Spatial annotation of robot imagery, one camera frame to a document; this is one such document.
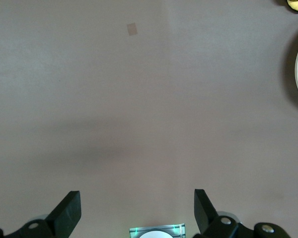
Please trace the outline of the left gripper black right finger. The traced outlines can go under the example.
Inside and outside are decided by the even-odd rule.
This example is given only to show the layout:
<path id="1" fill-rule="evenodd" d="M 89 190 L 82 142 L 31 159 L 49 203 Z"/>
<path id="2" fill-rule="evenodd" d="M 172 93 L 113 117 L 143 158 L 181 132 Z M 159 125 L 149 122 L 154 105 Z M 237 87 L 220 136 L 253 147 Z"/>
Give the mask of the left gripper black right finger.
<path id="1" fill-rule="evenodd" d="M 203 189 L 194 190 L 194 217 L 199 233 L 193 238 L 291 238 L 273 223 L 257 223 L 249 229 L 232 215 L 221 215 Z"/>

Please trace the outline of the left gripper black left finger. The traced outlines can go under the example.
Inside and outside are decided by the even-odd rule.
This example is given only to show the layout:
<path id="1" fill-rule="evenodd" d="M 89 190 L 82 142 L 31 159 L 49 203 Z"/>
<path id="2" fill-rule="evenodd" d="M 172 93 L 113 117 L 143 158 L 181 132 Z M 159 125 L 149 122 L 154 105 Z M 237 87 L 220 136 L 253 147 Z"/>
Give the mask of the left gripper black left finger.
<path id="1" fill-rule="evenodd" d="M 70 191 L 45 219 L 24 224 L 0 238 L 69 238 L 80 220 L 80 192 Z"/>

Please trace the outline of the brown tape patch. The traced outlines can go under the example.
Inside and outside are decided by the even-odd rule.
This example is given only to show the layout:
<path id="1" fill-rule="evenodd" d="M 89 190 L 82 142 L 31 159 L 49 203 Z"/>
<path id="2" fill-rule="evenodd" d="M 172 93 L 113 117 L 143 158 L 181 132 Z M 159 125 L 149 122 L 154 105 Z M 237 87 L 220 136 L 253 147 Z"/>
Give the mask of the brown tape patch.
<path id="1" fill-rule="evenodd" d="M 136 23 L 127 24 L 127 31 L 129 36 L 137 35 L 138 30 L 137 30 Z"/>

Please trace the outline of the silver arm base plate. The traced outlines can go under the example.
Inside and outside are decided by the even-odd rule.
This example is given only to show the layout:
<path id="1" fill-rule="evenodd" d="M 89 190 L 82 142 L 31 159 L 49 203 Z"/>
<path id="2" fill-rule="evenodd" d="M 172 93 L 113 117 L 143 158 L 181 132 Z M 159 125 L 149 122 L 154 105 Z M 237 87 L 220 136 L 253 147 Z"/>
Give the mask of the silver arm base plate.
<path id="1" fill-rule="evenodd" d="M 171 224 L 129 229 L 130 238 L 186 238 L 185 224 Z"/>

